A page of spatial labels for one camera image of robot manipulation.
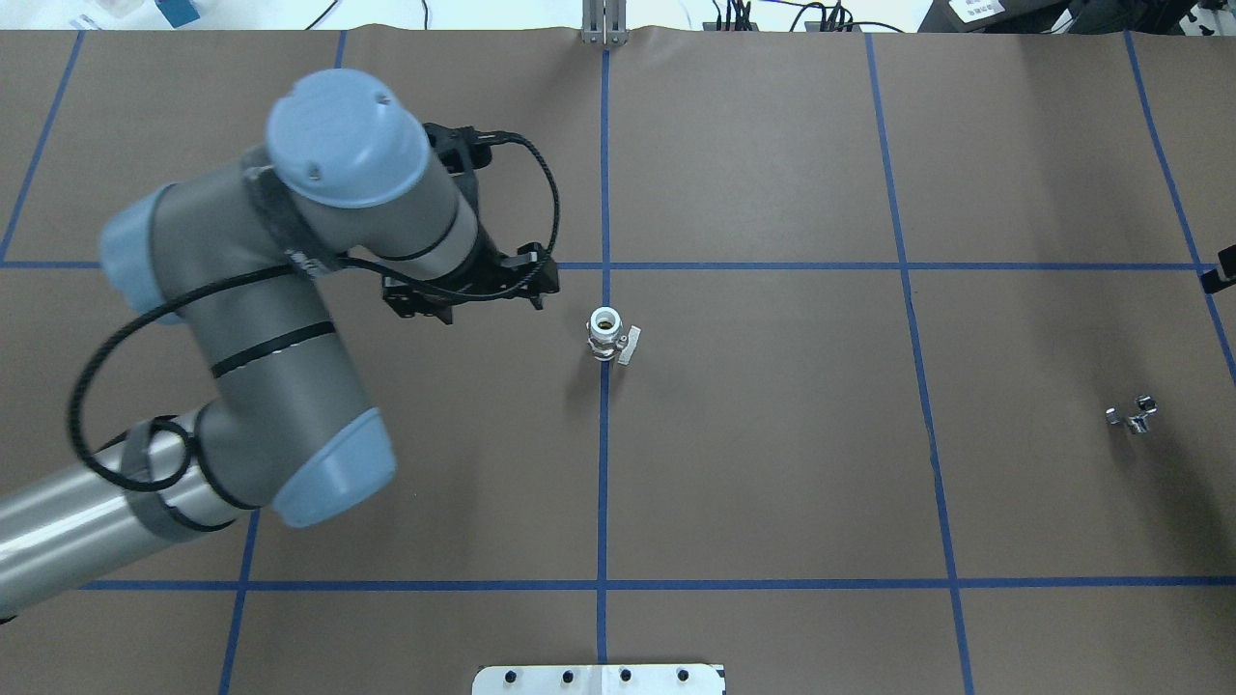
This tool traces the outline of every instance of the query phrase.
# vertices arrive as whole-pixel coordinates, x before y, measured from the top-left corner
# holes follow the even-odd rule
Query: white label
[[[965,23],[994,17],[1004,11],[1000,0],[948,0],[948,5]]]

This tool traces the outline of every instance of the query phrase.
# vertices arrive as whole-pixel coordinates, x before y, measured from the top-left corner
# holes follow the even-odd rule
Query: white pipe fitting
[[[592,356],[608,362],[618,356],[627,344],[622,335],[622,315],[612,307],[601,307],[588,318],[588,346]]]
[[[597,361],[618,357],[619,365],[629,365],[638,344],[639,326],[630,326],[624,335],[622,315],[613,307],[601,307],[588,317],[588,348]]]

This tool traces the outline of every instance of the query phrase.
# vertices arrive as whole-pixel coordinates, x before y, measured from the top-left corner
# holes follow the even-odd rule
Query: blue joint cap
[[[151,228],[154,221],[154,208],[158,207],[163,192],[176,185],[168,183],[146,198],[125,208],[103,225],[99,235],[99,261],[108,281],[121,294],[125,302],[138,314],[158,307],[167,299],[154,278],[154,265],[151,261]],[[180,317],[167,314],[158,323],[177,324]]]
[[[266,121],[274,173],[332,208],[371,208],[407,193],[434,156],[424,127],[376,77],[347,68],[300,78]]]
[[[271,506],[292,528],[350,510],[394,477],[394,451],[377,408],[330,438],[283,485]]]

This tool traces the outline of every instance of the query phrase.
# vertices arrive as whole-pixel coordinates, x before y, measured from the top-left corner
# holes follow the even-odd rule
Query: wire
[[[68,413],[66,414],[66,424],[69,430],[69,444],[72,444],[73,453],[77,454],[78,459],[85,464],[85,467],[90,469],[108,482],[133,492],[158,492],[159,490],[167,490],[179,482],[189,469],[188,464],[194,446],[192,444],[192,435],[176,423],[158,419],[152,420],[151,423],[154,429],[172,432],[184,443],[185,458],[180,461],[180,467],[174,474],[164,479],[152,481],[135,480],[104,466],[99,459],[94,456],[94,451],[91,451],[90,446],[85,443],[85,435],[82,432],[82,407],[85,403],[85,394],[87,391],[90,390],[90,383],[99,373],[99,369],[103,367],[103,364],[116,350],[116,348],[120,346],[121,343],[138,330],[157,322],[162,317],[182,309],[199,299],[210,297],[211,294],[218,294],[219,292],[252,284],[255,282],[267,281],[284,275],[292,275],[293,272],[295,272],[295,270],[292,266],[274,266],[215,281],[209,284],[203,284],[197,289],[185,292],[171,302],[166,302],[159,307],[146,312],[125,324],[120,330],[104,340],[103,345],[99,345],[99,348],[94,351],[94,355],[91,355],[90,360],[85,364],[85,369],[83,369],[82,373],[78,376],[77,383],[73,385],[73,393],[69,396],[69,407]]]
[[[897,27],[895,27],[892,25],[886,25],[884,22],[845,22],[843,25],[837,25],[836,27],[833,27],[833,31],[845,31],[845,30],[848,30],[852,26],[868,26],[868,25],[870,25],[870,26],[883,26],[884,28],[891,28],[892,31],[895,31],[897,33],[906,33],[904,30],[900,30],[900,28],[897,28]]]
[[[489,302],[494,299],[507,299],[514,297],[525,284],[531,282],[531,279],[545,267],[551,258],[554,247],[557,245],[557,231],[562,219],[562,203],[557,189],[557,182],[554,181],[554,172],[550,171],[549,163],[545,162],[545,157],[541,156],[536,146],[531,143],[527,137],[517,132],[506,131],[492,131],[492,132],[478,132],[477,134],[486,145],[504,145],[514,142],[515,145],[523,146],[528,152],[536,160],[540,166],[541,172],[545,174],[545,181],[549,183],[550,194],[554,199],[554,223],[550,228],[549,242],[545,245],[545,252],[541,257],[536,260],[533,268],[528,273],[519,278],[510,287],[502,289],[501,292],[493,292],[489,294],[468,294],[464,292],[455,292],[451,289],[445,289],[436,287],[428,282],[408,277],[393,268],[388,268],[381,263],[375,263],[372,261],[365,261],[361,258],[351,258],[342,256],[339,258],[340,265],[345,268],[361,268],[376,272],[383,277],[397,279],[399,282],[407,283],[426,294],[442,297],[447,299],[454,299],[459,302]],[[130,490],[133,492],[158,492],[161,490],[167,490],[184,477],[185,472],[189,470],[189,465],[193,461],[193,456],[198,453],[197,439],[193,434],[188,433],[183,427],[172,422],[167,417],[159,417],[151,420],[152,430],[157,432],[171,432],[184,445],[184,456],[180,460],[179,467],[172,475],[159,479],[159,480],[136,480],[125,475],[121,475],[99,461],[95,456],[95,451],[85,441],[85,434],[82,427],[82,411],[85,406],[85,397],[90,390],[90,385],[94,382],[95,377],[99,375],[99,370],[103,369],[103,364],[108,361],[108,357],[120,346],[121,343],[127,340],[138,330],[146,328],[147,325],[157,322],[158,319],[183,309],[189,304],[205,299],[206,297],[218,294],[220,292],[226,292],[227,289],[235,289],[237,287],[243,287],[246,284],[253,284],[257,282],[265,282],[282,276],[288,276],[295,272],[290,265],[271,266],[268,268],[262,268],[258,271],[247,272],[235,277],[229,277],[224,279],[218,279],[198,287],[197,289],[190,289],[184,294],[180,294],[163,304],[146,312],[145,314],[137,317],[136,319],[129,322],[120,328],[116,333],[111,334],[106,340],[95,349],[94,354],[87,361],[85,367],[83,367],[82,373],[78,375],[77,382],[73,385],[73,392],[69,394],[69,404],[66,412],[64,422],[66,428],[69,434],[69,444],[73,446],[73,453],[77,458],[85,465],[85,467],[94,471],[99,477],[106,480],[108,482],[121,487],[124,490]],[[108,446],[119,443],[124,439],[120,435],[106,445]]]
[[[305,27],[305,31],[309,31],[310,28],[318,26],[321,22],[321,20],[326,19],[326,15],[329,15],[330,11],[335,9],[335,5],[339,5],[339,0],[332,0],[330,6],[323,10],[321,14],[318,15],[318,19]]]
[[[798,20],[802,19],[803,12],[816,7],[819,10],[819,23],[824,23],[824,16],[828,14],[828,7],[824,7],[823,2],[807,2],[806,5],[798,5],[798,14],[794,16],[794,21],[790,22],[790,31],[794,31],[798,26]]]
[[[695,20],[691,19],[691,10],[687,10],[687,4],[684,0],[679,0],[679,7],[682,10],[682,14],[687,16],[687,28],[695,28]]]

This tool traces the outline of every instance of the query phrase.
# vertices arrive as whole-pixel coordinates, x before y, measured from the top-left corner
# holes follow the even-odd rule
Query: metal plate
[[[708,664],[488,667],[472,695],[724,695],[726,667]]]

